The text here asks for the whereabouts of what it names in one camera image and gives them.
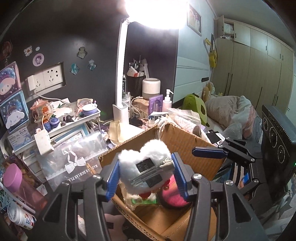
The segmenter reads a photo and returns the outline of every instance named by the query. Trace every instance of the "desk lamp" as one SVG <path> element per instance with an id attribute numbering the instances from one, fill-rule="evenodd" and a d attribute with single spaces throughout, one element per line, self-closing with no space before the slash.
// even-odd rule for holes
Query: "desk lamp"
<path id="1" fill-rule="evenodd" d="M 122 102 L 124 54 L 128 25 L 138 22 L 157 29 L 180 29 L 186 25 L 188 4 L 185 0 L 125 0 L 127 19 L 121 21 L 116 66 L 115 121 L 129 123 L 128 106 Z"/>

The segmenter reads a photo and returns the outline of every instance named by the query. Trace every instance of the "cartoon character box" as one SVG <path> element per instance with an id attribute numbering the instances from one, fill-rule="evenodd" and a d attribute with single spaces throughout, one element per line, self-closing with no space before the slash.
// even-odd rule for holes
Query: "cartoon character box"
<path id="1" fill-rule="evenodd" d="M 0 71 L 0 104 L 21 89 L 16 62 Z"/>
<path id="2" fill-rule="evenodd" d="M 23 91 L 19 91 L 0 105 L 0 112 L 9 133 L 29 120 Z"/>

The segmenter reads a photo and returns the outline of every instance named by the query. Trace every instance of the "speaker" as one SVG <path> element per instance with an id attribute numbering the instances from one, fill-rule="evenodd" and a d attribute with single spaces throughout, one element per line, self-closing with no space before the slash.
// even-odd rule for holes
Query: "speaker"
<path id="1" fill-rule="evenodd" d="M 296 127 L 274 106 L 262 106 L 263 166 L 273 202 L 285 194 L 296 171 Z"/>

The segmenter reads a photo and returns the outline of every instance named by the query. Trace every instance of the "lotion bottle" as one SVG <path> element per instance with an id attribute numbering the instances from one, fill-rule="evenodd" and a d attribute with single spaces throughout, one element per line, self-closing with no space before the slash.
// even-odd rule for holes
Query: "lotion bottle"
<path id="1" fill-rule="evenodd" d="M 170 93 L 174 94 L 170 89 L 166 91 L 166 97 L 163 100 L 163 112 L 168 112 L 168 108 L 172 107 L 172 101 L 170 100 Z"/>

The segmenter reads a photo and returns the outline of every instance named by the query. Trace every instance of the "white plush toy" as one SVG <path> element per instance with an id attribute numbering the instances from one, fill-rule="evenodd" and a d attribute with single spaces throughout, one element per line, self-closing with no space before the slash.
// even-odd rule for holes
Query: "white plush toy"
<path id="1" fill-rule="evenodd" d="M 139 185 L 132 185 L 131 180 L 138 177 L 143 171 L 151 166 L 161 164 L 165 159 L 171 160 L 171 154 L 164 142 L 151 140 L 140 150 L 123 150 L 119 156 L 120 179 L 130 194 L 144 194 L 162 187 L 173 175 L 174 166 L 170 171 L 159 173 L 153 180 L 144 181 Z"/>

